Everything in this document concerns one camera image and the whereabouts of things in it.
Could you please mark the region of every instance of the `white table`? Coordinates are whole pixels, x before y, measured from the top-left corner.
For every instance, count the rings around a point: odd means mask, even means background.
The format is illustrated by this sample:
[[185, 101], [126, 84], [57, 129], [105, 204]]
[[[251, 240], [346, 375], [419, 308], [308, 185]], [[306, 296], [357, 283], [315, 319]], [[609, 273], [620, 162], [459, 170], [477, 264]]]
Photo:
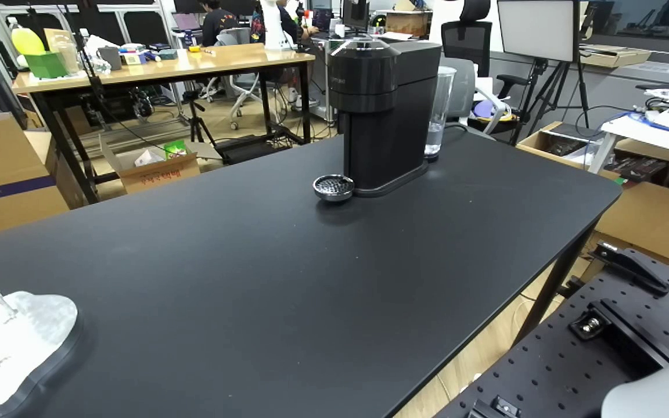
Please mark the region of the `white table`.
[[609, 157], [620, 137], [669, 151], [669, 129], [658, 129], [636, 121], [634, 115], [614, 118], [605, 123], [601, 129], [607, 132], [607, 139], [600, 143], [587, 171], [600, 171], [605, 166], [605, 161]]

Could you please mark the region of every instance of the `chair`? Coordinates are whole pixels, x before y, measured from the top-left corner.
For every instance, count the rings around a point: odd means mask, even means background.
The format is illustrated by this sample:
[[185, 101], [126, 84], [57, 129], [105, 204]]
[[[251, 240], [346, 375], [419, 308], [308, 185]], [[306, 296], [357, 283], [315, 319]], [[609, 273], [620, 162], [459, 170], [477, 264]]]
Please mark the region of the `chair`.
[[477, 65], [477, 93], [484, 96], [492, 106], [495, 113], [490, 123], [484, 127], [490, 134], [497, 123], [512, 113], [512, 106], [502, 100], [509, 96], [514, 84], [526, 84], [522, 76], [500, 74], [502, 80], [500, 98], [492, 93], [490, 76], [490, 40], [492, 40], [492, 22], [481, 20], [490, 12], [490, 0], [466, 0], [459, 14], [459, 20], [449, 20], [442, 26], [442, 41], [445, 57], [462, 57]]
[[[221, 29], [217, 36], [217, 46], [248, 43], [248, 40], [251, 40], [248, 27]], [[244, 101], [247, 100], [260, 100], [260, 96], [257, 96], [260, 74], [257, 72], [244, 72], [244, 74], [224, 76], [224, 85], [225, 85], [225, 93], [234, 98], [234, 104], [228, 112], [228, 118], [233, 121], [233, 127], [238, 129]]]

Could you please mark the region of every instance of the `black table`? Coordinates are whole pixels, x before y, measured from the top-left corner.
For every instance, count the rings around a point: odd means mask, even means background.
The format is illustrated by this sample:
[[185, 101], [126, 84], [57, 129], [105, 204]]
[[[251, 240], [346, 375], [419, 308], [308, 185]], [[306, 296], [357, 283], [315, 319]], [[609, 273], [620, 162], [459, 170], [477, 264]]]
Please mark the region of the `black table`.
[[26, 415], [392, 414], [618, 194], [452, 134], [389, 198], [325, 207], [308, 184], [339, 147], [0, 235], [3, 292], [80, 306], [71, 360]]

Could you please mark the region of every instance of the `black coffee machine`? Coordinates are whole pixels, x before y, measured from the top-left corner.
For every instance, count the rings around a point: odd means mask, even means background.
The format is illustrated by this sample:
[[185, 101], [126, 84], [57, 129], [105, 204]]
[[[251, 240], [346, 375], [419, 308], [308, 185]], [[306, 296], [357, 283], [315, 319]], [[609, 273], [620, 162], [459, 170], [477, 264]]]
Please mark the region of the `black coffee machine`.
[[355, 194], [380, 194], [426, 165], [442, 46], [351, 40], [330, 57], [330, 100], [344, 134], [344, 173]]

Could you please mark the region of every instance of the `bottle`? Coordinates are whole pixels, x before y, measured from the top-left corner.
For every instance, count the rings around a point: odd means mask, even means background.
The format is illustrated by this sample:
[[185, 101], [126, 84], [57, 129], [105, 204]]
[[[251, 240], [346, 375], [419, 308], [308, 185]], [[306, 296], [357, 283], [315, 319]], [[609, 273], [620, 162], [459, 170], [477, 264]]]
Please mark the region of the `bottle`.
[[46, 46], [41, 43], [41, 40], [30, 27], [24, 27], [15, 15], [9, 15], [8, 20], [9, 20], [12, 43], [20, 56], [46, 54]]
[[443, 143], [445, 118], [442, 113], [433, 113], [428, 123], [428, 139], [426, 139], [426, 157], [433, 162], [442, 152]]

